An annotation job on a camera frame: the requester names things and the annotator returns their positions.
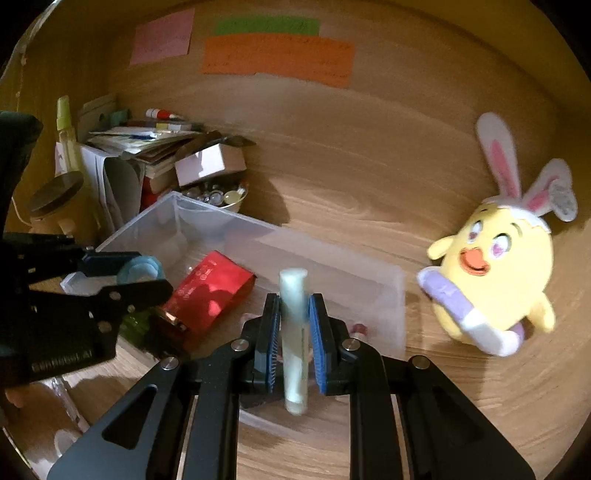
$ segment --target stuffed animal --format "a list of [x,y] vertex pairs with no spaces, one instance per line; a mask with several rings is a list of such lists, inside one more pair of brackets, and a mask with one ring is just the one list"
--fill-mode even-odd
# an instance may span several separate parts
[[443,257],[443,262],[421,270],[417,279],[453,339],[507,356],[524,340],[524,317],[544,332],[554,329],[554,310],[544,294],[552,272],[552,238],[540,217],[554,210],[560,219],[573,220],[577,203],[564,160],[551,160],[522,197],[504,121],[485,113],[476,132],[499,195],[485,199],[456,235],[429,247],[429,259]]

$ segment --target clear plastic object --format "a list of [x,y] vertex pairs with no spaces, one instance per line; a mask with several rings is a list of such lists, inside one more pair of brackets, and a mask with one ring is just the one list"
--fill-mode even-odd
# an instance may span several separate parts
[[[107,239],[98,251],[136,250],[162,263],[177,286],[209,251],[218,250],[256,274],[252,294],[220,319],[194,353],[211,353],[240,335],[245,313],[262,313],[265,296],[278,292],[279,272],[305,268],[310,291],[322,293],[329,315],[349,331],[367,327],[366,341],[381,354],[405,355],[404,282],[400,267],[316,240],[289,228],[220,210],[171,192]],[[92,294],[113,279],[68,276],[68,293]],[[242,423],[273,435],[325,450],[349,451],[349,406],[346,398],[324,397],[309,382],[308,410],[294,417],[283,401],[241,411]]]

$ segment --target green sticky note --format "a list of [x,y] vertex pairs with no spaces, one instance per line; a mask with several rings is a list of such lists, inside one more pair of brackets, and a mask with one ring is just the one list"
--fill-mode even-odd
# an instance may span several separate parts
[[213,34],[290,33],[295,35],[318,35],[319,31],[320,21],[315,18],[257,15],[254,17],[224,18],[217,23]]

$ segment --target red package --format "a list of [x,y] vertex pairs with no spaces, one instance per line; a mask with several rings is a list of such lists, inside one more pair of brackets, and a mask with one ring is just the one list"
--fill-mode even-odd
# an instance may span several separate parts
[[221,313],[244,300],[254,284],[252,272],[214,250],[185,277],[164,310],[201,336]]

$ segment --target brown wooden lid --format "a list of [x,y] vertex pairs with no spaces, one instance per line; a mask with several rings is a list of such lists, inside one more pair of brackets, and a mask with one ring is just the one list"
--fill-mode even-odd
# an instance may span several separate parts
[[82,188],[84,177],[79,171],[64,173],[37,190],[29,202],[32,217],[39,218],[57,210]]

